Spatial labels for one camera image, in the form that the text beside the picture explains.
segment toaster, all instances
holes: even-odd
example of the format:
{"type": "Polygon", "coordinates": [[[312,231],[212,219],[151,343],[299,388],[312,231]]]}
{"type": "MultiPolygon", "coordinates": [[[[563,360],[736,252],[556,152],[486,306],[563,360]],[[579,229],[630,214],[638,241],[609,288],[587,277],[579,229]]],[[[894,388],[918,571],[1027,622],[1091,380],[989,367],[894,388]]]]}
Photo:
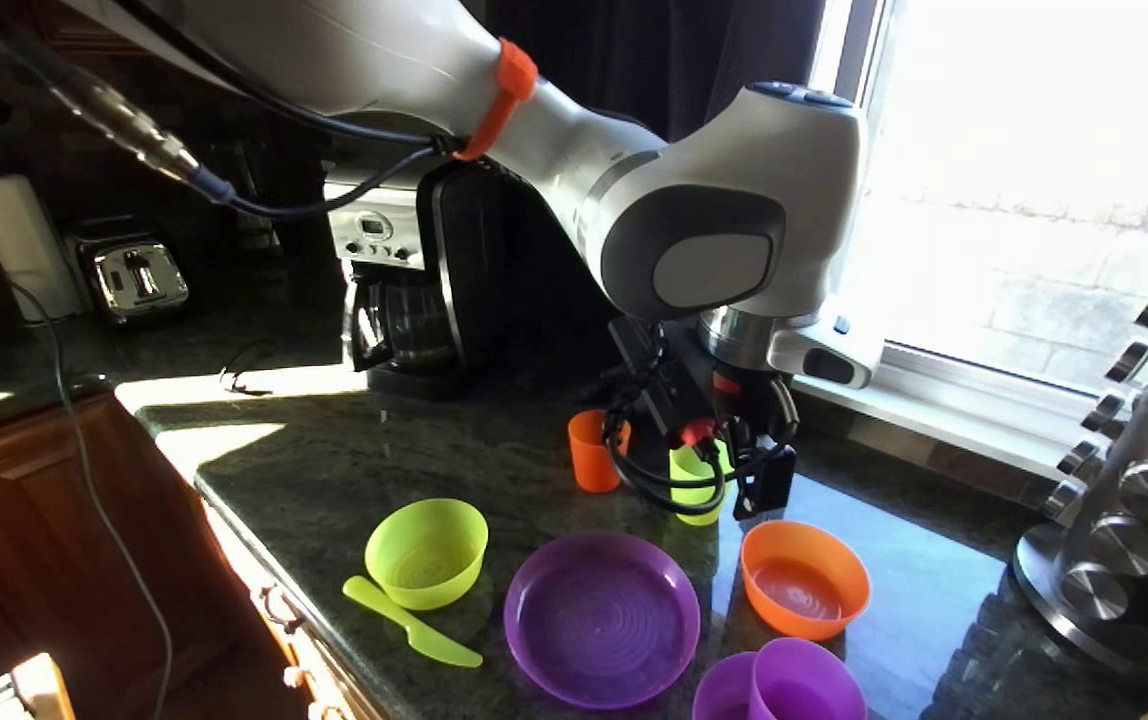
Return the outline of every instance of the toaster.
{"type": "Polygon", "coordinates": [[[75,255],[112,325],[182,310],[192,295],[168,241],[128,214],[80,223],[75,255]]]}

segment green bowl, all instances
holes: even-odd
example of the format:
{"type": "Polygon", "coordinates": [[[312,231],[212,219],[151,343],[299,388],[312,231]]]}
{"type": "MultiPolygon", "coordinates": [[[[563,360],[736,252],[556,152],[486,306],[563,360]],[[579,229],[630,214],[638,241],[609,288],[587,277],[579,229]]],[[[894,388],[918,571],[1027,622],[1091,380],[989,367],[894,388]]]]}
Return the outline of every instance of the green bowl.
{"type": "Polygon", "coordinates": [[[372,527],[364,564],[387,598],[429,612],[477,589],[486,550],[486,512],[453,497],[429,497],[372,527]]]}

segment purple plate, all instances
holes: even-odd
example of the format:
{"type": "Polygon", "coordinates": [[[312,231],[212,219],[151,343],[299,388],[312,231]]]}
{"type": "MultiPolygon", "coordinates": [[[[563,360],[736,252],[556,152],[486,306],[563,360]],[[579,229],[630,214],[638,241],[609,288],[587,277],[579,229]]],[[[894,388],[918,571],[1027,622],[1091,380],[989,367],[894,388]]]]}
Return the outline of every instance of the purple plate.
{"type": "Polygon", "coordinates": [[[563,535],[506,595],[506,642],[549,697],[617,710],[674,688],[698,656],[688,571],[638,535],[563,535]]]}

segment window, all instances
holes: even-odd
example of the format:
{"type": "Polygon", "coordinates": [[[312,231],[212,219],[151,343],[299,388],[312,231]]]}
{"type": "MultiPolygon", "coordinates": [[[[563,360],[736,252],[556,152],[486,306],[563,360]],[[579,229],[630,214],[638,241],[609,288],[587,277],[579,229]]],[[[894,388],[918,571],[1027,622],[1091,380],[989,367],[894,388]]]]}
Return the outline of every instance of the window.
{"type": "Polygon", "coordinates": [[[836,288],[883,392],[1063,453],[1146,332],[1148,2],[851,0],[836,90],[868,113],[836,288]]]}

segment dark countertop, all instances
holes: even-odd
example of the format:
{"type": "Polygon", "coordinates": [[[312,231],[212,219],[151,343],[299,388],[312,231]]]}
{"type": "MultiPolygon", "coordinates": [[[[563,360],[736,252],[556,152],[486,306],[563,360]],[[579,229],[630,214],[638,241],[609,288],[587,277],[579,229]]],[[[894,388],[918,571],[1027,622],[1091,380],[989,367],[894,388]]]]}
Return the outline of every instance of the dark countertop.
{"type": "MultiPolygon", "coordinates": [[[[688,716],[699,670],[774,632],[736,582],[749,524],[728,512],[688,527],[638,497],[579,497],[570,476],[572,397],[481,392],[453,405],[384,399],[360,376],[264,372],[264,397],[219,385],[125,385],[125,405],[197,488],[285,576],[349,670],[387,716],[577,716],[513,665],[502,608],[513,571],[563,530],[634,530],[674,550],[704,604],[699,656],[674,690],[630,716],[688,716]],[[403,632],[339,595],[364,571],[375,520],[419,497],[486,508],[492,547],[481,582],[432,622],[486,653],[481,670],[441,668],[403,632]]],[[[1142,716],[1127,688],[1054,639],[1007,578],[1018,535],[1035,514],[942,476],[846,444],[799,434],[790,512],[847,541],[872,571],[868,612],[834,642],[872,716],[1142,716]]]]}

